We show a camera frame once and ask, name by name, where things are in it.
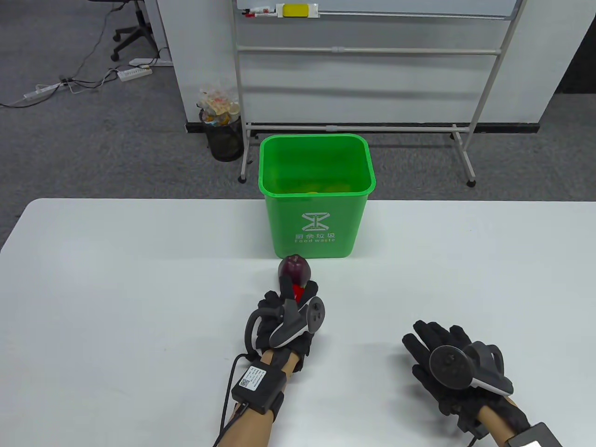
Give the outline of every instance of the red onion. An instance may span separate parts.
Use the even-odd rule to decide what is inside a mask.
[[[286,256],[277,268],[277,276],[281,278],[283,275],[288,275],[292,279],[292,283],[300,287],[304,287],[311,278],[311,267],[308,265],[306,259],[299,254]]]

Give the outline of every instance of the qr code label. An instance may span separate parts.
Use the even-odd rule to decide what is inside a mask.
[[[265,370],[257,367],[250,367],[238,383],[242,388],[255,391],[265,376]]]

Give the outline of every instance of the whiteboard stand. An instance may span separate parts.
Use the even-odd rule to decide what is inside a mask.
[[[241,117],[241,124],[242,124],[242,134],[243,134],[243,141],[244,141],[244,155],[242,158],[242,167],[240,169],[240,177],[238,177],[238,181],[240,183],[246,182],[246,164],[248,161],[249,155],[249,146],[250,146],[250,134],[251,131],[311,131],[311,132],[408,132],[408,133],[428,133],[428,134],[450,134],[455,144],[457,145],[458,152],[461,157],[462,165],[464,166],[464,170],[466,172],[468,182],[467,185],[470,188],[476,186],[476,174],[474,173],[474,168],[470,163],[470,158],[468,157],[468,149],[470,148],[470,144],[472,142],[472,138],[474,136],[474,131],[476,130],[476,126],[478,125],[478,121],[480,120],[480,116],[482,115],[482,111],[486,105],[486,101],[488,100],[488,96],[491,93],[492,87],[495,84],[495,80],[497,75],[499,74],[499,70],[501,69],[501,65],[505,55],[507,53],[507,49],[509,49],[511,40],[516,32],[517,25],[522,17],[522,13],[526,7],[527,0],[520,0],[519,5],[514,10],[513,14],[509,18],[502,18],[502,17],[486,17],[486,16],[469,16],[465,18],[469,19],[484,19],[484,20],[508,20],[509,27],[507,28],[507,32],[505,33],[505,37],[501,43],[501,46],[496,49],[448,49],[448,48],[347,48],[343,46],[332,46],[332,47],[311,47],[311,46],[304,46],[304,47],[286,47],[286,46],[245,46],[239,45],[237,40],[237,0],[230,0],[230,13],[231,13],[231,20],[232,20],[232,46],[234,49],[234,64],[236,68],[236,83],[238,85],[238,101],[240,106],[240,117]],[[400,14],[400,13],[355,13],[355,12],[338,12],[338,11],[321,11],[321,15],[348,15],[348,16],[367,16],[367,17],[420,17],[420,15],[415,14]],[[433,17],[442,17],[442,18],[461,18],[462,16],[453,16],[453,15],[434,15]],[[273,19],[273,18],[263,18],[263,19],[252,19],[252,20],[283,20],[283,19]],[[453,124],[451,127],[440,127],[440,126],[384,126],[384,125],[373,125],[373,126],[334,126],[334,125],[261,125],[261,124],[254,124],[252,122],[248,122],[246,120],[245,108],[244,108],[244,101],[243,101],[243,87],[242,87],[242,76],[240,70],[240,56],[241,52],[257,52],[257,53],[325,53],[325,54],[341,54],[341,55],[350,55],[350,54],[377,54],[377,55],[420,55],[420,56],[434,56],[434,55],[469,55],[469,56],[495,56],[495,63],[492,66],[491,72],[488,76],[486,81],[486,85],[482,94],[480,95],[480,99],[478,101],[478,105],[472,115],[472,120],[468,126],[461,127],[456,124]]]

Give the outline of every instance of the gray carpet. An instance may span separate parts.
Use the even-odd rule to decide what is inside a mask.
[[[82,0],[0,0],[0,102],[10,103],[71,75],[97,40],[110,4]],[[131,6],[114,13],[81,71],[100,79],[114,28],[134,24]],[[122,60],[152,57],[146,42]],[[0,107],[0,247],[27,203],[39,197],[260,197],[258,142],[246,184],[240,161],[219,163],[203,135],[186,134],[173,69],[92,92],[59,92],[24,110]],[[596,200],[596,95],[555,96],[537,135],[478,135],[465,186],[444,135],[368,135],[377,199]]]

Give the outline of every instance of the black glove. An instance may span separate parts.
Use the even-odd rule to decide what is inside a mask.
[[[294,290],[291,286],[291,281],[288,283],[282,281],[280,279],[280,295],[278,296],[276,292],[273,290],[269,290],[265,294],[265,299],[259,301],[259,309],[262,308],[271,308],[276,309],[283,305],[286,298],[294,299]],[[319,286],[315,281],[308,281],[306,283],[304,293],[302,295],[302,299],[300,302],[304,305],[309,299],[316,296],[319,290]],[[257,339],[255,343],[256,349],[260,349],[261,352],[265,352],[268,349],[271,349],[269,345],[269,337],[279,326],[279,321],[274,316],[264,316],[261,318],[261,322],[259,324],[259,328],[257,329]],[[284,347],[292,350],[299,358],[300,361],[296,364],[294,368],[294,372],[298,372],[302,369],[302,365],[304,363],[304,357],[309,355],[311,351],[311,341],[314,334],[310,332],[305,332],[299,337],[296,337],[294,340],[289,342]]]
[[[412,373],[437,400],[442,414],[445,416],[455,414],[460,417],[458,427],[463,432],[470,432],[478,439],[488,434],[476,419],[483,406],[488,406],[495,411],[516,433],[530,428],[526,415],[503,396],[481,388],[452,390],[433,377],[429,367],[432,351],[442,345],[455,346],[463,350],[471,343],[461,327],[452,326],[447,331],[438,323],[426,324],[424,321],[417,321],[414,324],[414,330],[426,346],[420,343],[414,334],[403,337],[403,345],[418,362],[412,367]]]

